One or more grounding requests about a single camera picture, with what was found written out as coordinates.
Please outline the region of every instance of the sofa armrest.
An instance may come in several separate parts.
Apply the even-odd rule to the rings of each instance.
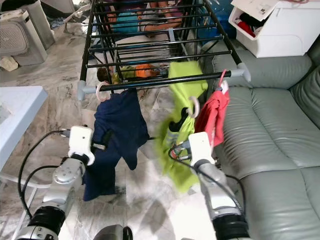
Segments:
[[[251,74],[251,82],[242,76],[228,79],[229,86],[249,88],[289,89],[299,82],[312,66],[307,56],[256,58],[248,50],[237,51]],[[237,66],[230,55],[217,55],[212,60],[215,72],[232,70]]]

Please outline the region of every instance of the navy blue cloth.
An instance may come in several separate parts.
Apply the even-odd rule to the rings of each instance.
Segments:
[[[137,150],[149,139],[146,122],[141,114],[136,89],[114,93],[101,102],[94,115],[92,141],[103,143],[108,131],[112,136],[106,151],[97,149],[95,161],[87,166],[83,177],[84,201],[115,193],[115,167],[121,157],[131,170],[137,166]]]

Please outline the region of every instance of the gray leather sofa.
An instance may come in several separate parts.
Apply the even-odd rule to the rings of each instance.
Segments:
[[[225,173],[241,179],[254,240],[320,240],[320,66],[308,56],[237,51],[252,82],[229,78]],[[215,71],[236,66],[217,56]]]

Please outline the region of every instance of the white table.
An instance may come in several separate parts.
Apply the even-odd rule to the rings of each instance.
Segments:
[[[17,177],[1,173],[1,170],[47,97],[48,94],[42,86],[0,87],[0,179],[2,182],[18,182]],[[37,189],[49,186],[30,182],[28,187],[33,189],[27,206],[30,206]],[[26,211],[23,211],[12,236],[13,240],[25,217]]]

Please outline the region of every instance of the red cloth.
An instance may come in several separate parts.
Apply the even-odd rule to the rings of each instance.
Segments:
[[[242,28],[243,30],[245,30],[248,34],[250,34],[252,37],[256,37],[256,35],[254,34],[254,32],[251,30],[250,26],[244,22],[244,21],[241,21],[238,23],[238,26],[240,28]]]
[[[215,147],[224,141],[224,121],[229,104],[229,91],[214,91],[204,104],[195,122],[195,132],[206,132],[211,147]]]

